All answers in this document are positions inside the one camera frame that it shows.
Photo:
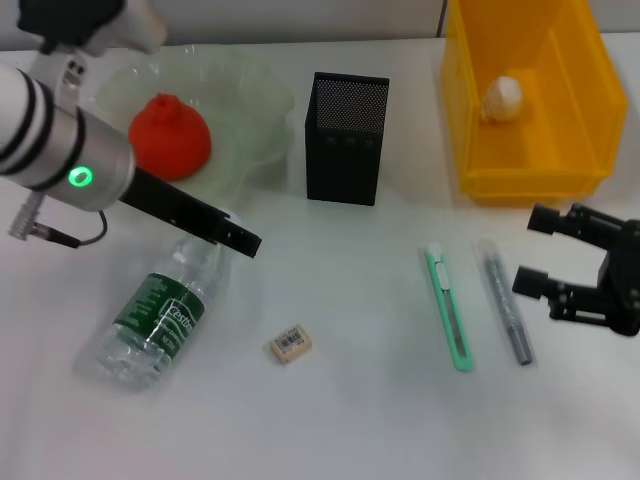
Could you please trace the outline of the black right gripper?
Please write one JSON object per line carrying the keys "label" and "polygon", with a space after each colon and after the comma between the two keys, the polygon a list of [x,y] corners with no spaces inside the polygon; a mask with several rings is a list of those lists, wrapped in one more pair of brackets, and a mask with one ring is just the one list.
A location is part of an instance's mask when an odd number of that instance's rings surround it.
{"label": "black right gripper", "polygon": [[574,203],[565,215],[536,204],[527,228],[547,235],[561,233],[590,245],[608,245],[598,272],[600,290],[520,266],[512,285],[514,293],[536,300],[545,297],[553,320],[608,324],[623,336],[639,333],[638,220],[624,222],[580,203]]}

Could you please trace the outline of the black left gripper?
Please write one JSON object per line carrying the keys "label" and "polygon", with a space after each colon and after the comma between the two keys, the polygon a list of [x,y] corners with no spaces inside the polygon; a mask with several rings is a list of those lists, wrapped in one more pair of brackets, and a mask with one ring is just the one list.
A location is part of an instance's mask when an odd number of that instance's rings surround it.
{"label": "black left gripper", "polygon": [[228,214],[137,168],[120,201],[210,243],[254,258],[262,238]]}

